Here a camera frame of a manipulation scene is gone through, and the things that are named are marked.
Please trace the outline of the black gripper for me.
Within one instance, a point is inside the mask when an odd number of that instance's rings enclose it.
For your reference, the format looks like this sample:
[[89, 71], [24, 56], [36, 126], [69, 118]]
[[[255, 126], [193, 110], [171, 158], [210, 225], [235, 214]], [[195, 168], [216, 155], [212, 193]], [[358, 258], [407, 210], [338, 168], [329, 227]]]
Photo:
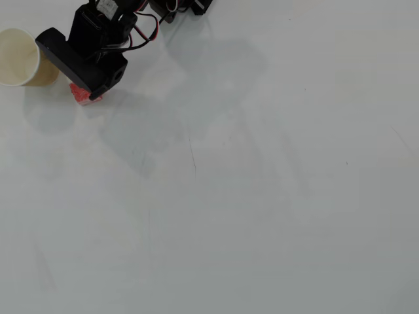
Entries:
[[89, 100], [97, 100], [119, 83], [127, 65], [128, 61], [122, 53], [97, 52], [94, 56], [94, 91], [89, 95]]

